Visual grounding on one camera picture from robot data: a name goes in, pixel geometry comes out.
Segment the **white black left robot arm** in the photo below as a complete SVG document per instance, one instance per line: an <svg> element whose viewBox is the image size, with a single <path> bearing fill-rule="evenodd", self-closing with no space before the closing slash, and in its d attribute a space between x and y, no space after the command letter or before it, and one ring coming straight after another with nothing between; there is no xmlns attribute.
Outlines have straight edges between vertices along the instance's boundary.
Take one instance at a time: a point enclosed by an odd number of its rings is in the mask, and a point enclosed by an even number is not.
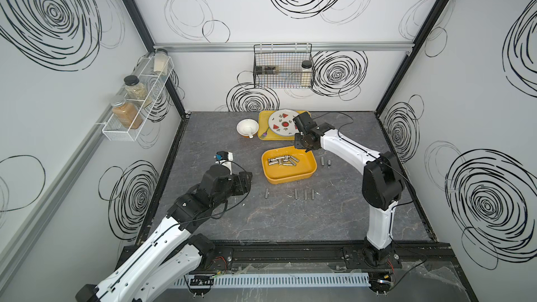
<svg viewBox="0 0 537 302"><path fill-rule="evenodd" d="M154 301L177 279L199 268L214 244L196 230L229 197L247 197L253 175L232 173L230 161L212 165L201 182L176 199L154 233L112 274L86 284L77 301Z"/></svg>

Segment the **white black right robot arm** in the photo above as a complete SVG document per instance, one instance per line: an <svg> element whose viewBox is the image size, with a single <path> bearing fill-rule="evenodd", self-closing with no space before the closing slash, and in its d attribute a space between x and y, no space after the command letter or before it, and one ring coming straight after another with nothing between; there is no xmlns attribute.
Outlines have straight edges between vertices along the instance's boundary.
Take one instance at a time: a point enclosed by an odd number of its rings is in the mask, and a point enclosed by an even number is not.
<svg viewBox="0 0 537 302"><path fill-rule="evenodd" d="M317 124L309 113L299 114L293 118L293 122L298 131L295 134L295 148L307 152L322 148L362 174L362 196L369 204L364 261L370 267L387 264L393 252L394 214L405 188L396 155L380 153L358 144L331 124Z"/></svg>

